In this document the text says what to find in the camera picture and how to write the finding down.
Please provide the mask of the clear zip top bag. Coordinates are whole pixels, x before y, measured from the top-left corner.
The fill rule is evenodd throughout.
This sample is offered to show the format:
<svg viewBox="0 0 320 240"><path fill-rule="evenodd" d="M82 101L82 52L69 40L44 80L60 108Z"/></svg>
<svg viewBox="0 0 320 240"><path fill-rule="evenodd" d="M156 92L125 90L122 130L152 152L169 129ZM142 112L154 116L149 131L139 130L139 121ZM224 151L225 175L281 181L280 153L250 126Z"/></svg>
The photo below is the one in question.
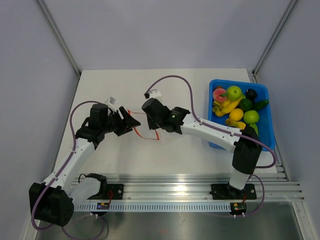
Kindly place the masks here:
<svg viewBox="0 0 320 240"><path fill-rule="evenodd" d="M149 129L148 122L147 122L147 116L143 112L137 112L128 110L128 113L132 117L138 117L139 120L141 120L141 125L138 127L134 127L134 132L142 139L144 140L150 140L150 141L159 141L160 135L157 130Z"/></svg>

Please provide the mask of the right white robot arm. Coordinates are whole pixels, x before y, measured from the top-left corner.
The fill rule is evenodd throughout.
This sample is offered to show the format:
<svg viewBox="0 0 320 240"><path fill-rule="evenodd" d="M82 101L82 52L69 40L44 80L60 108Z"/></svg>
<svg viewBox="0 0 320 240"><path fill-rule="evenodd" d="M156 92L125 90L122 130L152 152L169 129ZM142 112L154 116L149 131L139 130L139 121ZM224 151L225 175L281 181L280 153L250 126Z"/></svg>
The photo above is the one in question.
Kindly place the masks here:
<svg viewBox="0 0 320 240"><path fill-rule="evenodd" d="M233 171L225 188L232 199L240 200L248 196L245 186L262 152L262 147L257 143L259 138L252 127L241 130L228 129L217 123L209 124L187 109L178 106L169 109L155 98L149 98L141 109L147 116L150 129L198 137L233 153Z"/></svg>

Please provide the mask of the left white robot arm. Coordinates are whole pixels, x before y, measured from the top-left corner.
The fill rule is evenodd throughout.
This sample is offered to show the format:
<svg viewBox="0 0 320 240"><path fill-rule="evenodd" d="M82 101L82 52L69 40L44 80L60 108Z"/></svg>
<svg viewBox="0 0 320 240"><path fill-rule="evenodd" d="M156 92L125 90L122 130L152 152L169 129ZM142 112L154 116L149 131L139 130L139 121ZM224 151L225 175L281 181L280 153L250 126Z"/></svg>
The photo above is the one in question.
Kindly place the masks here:
<svg viewBox="0 0 320 240"><path fill-rule="evenodd" d="M31 224L36 230L42 230L36 220L64 227L79 203L104 197L111 200L113 197L107 178L97 173L88 174L76 187L71 185L106 134L114 133L120 137L140 126L140 122L123 106L112 110L98 101L89 103L92 105L89 116L78 130L71 130L73 145L67 157L43 182L35 182L29 188Z"/></svg>

